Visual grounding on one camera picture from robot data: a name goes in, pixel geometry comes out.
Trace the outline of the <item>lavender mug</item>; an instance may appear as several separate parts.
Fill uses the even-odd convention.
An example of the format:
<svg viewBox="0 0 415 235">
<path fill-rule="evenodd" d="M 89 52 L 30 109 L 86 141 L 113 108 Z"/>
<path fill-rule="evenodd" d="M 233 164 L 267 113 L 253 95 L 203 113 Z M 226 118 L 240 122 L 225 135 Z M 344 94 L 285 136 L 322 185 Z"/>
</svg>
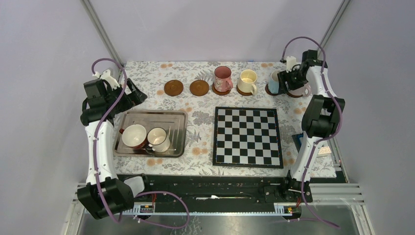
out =
<svg viewBox="0 0 415 235">
<path fill-rule="evenodd" d="M 301 95 L 302 94 L 303 97 L 308 97 L 308 96 L 310 96 L 312 94 L 311 93 L 311 87 L 310 87 L 310 84 L 309 83 L 306 83 L 304 86 L 302 86 L 302 87 L 300 87 L 298 89 L 289 91 L 289 93 L 295 94 L 295 95 Z"/>
</svg>

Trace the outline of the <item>blue handled white mug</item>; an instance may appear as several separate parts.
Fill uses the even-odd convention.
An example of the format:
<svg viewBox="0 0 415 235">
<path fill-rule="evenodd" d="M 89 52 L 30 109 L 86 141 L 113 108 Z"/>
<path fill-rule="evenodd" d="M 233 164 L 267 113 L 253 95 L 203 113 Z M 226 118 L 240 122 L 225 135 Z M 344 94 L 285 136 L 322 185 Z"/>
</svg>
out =
<svg viewBox="0 0 415 235">
<path fill-rule="evenodd" d="M 271 74 L 270 80 L 268 82 L 268 91 L 271 95 L 278 95 L 279 93 L 279 71 L 276 70 Z"/>
</svg>

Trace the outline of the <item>dark brown small coaster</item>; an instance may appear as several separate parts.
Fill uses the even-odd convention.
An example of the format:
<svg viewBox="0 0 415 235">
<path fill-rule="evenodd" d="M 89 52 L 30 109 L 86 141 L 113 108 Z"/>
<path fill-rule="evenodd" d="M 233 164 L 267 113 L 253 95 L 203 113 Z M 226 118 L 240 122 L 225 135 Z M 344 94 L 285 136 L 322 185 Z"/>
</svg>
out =
<svg viewBox="0 0 415 235">
<path fill-rule="evenodd" d="M 269 90 L 269 88 L 268 88 L 268 84 L 265 86 L 265 92 L 266 92 L 268 95 L 271 95 L 271 96 L 277 96 L 277 95 L 278 95 L 278 94 L 274 94 L 274 93 L 270 92 L 270 90 Z"/>
</svg>

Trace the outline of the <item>cream yellow mug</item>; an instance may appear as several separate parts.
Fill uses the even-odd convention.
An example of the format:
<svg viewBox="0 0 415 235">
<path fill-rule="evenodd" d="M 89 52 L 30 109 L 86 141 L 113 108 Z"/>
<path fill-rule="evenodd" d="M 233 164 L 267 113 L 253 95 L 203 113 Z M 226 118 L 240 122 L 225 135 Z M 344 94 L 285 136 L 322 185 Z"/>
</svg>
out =
<svg viewBox="0 0 415 235">
<path fill-rule="evenodd" d="M 244 70 L 240 74 L 240 78 L 237 81 L 239 89 L 245 93 L 252 93 L 256 95 L 258 93 L 257 88 L 257 74 L 253 70 Z"/>
</svg>

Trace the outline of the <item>white ribbed mug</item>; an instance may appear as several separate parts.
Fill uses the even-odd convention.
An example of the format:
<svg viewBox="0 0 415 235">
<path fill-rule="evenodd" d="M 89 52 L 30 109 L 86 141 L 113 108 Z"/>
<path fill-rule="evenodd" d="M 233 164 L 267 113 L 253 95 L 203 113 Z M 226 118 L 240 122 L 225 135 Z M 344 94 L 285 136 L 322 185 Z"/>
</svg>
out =
<svg viewBox="0 0 415 235">
<path fill-rule="evenodd" d="M 159 153 L 167 151 L 171 145 L 168 133 L 161 127 L 151 129 L 147 134 L 147 140 L 149 147 Z"/>
</svg>

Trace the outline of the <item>pink mug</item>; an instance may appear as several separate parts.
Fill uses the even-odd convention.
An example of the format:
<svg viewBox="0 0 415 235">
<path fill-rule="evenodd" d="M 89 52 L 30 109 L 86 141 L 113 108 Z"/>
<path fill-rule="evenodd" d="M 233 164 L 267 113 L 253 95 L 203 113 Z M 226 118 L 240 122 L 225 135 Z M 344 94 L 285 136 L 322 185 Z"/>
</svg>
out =
<svg viewBox="0 0 415 235">
<path fill-rule="evenodd" d="M 214 86 L 217 91 L 225 92 L 232 90 L 231 70 L 226 66 L 219 66 L 214 71 Z"/>
</svg>

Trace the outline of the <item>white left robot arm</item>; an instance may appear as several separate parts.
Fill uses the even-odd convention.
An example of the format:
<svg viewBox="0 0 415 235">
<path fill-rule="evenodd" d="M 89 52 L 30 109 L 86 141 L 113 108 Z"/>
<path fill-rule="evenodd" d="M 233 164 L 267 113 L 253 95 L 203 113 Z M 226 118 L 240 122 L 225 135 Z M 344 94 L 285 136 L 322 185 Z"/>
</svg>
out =
<svg viewBox="0 0 415 235">
<path fill-rule="evenodd" d="M 126 84 L 130 94 L 123 93 L 117 82 L 95 79 L 84 83 L 87 97 L 82 103 L 80 119 L 88 140 L 89 166 L 86 185 L 77 190 L 77 198 L 95 219 L 130 210 L 135 197 L 146 201 L 152 194 L 143 176 L 120 180 L 115 172 L 111 148 L 114 117 L 147 98 L 131 79 Z"/>
</svg>

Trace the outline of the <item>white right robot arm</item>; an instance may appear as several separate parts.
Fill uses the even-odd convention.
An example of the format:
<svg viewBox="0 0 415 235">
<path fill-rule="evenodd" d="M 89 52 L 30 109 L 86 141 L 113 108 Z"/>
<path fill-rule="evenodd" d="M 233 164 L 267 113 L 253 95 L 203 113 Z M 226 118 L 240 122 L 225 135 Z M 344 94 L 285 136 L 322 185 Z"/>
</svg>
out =
<svg viewBox="0 0 415 235">
<path fill-rule="evenodd" d="M 320 143 L 338 133 L 345 100 L 338 98 L 333 92 L 327 79 L 327 64 L 318 59 L 317 51 L 305 51 L 299 65 L 292 56 L 284 58 L 283 61 L 286 70 L 277 74 L 278 93 L 288 94 L 310 85 L 313 95 L 301 121 L 303 139 L 299 155 L 280 189 L 281 197 L 292 202 L 302 196 L 310 181 L 308 169 L 315 161 Z"/>
</svg>

